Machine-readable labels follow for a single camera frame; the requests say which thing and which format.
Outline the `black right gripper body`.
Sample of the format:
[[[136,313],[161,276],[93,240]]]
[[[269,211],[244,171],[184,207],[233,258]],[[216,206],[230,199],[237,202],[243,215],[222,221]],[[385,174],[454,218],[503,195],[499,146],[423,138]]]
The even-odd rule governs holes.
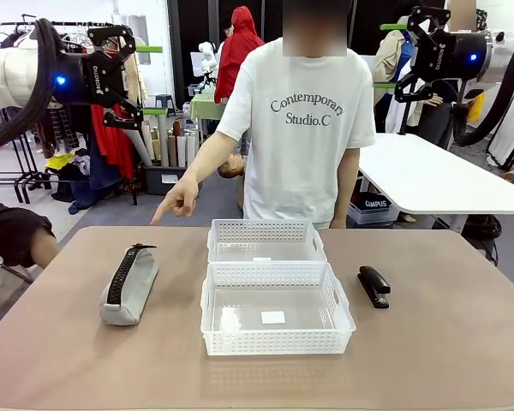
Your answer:
[[[491,35],[434,31],[422,39],[422,79],[481,78],[492,55]]]

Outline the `person's right hand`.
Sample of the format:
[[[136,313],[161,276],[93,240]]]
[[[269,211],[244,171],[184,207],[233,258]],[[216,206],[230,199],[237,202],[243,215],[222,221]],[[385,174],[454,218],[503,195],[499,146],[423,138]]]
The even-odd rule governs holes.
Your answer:
[[[151,225],[157,225],[169,212],[173,212],[177,217],[190,217],[195,209],[198,186],[199,183],[193,176],[182,177],[158,205]]]

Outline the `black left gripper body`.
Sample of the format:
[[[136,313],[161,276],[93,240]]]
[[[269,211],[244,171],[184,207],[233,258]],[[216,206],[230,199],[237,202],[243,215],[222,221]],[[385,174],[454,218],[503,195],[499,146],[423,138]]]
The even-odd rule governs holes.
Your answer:
[[[60,104],[112,106],[108,80],[114,68],[114,59],[103,51],[61,52],[53,75],[53,98]]]

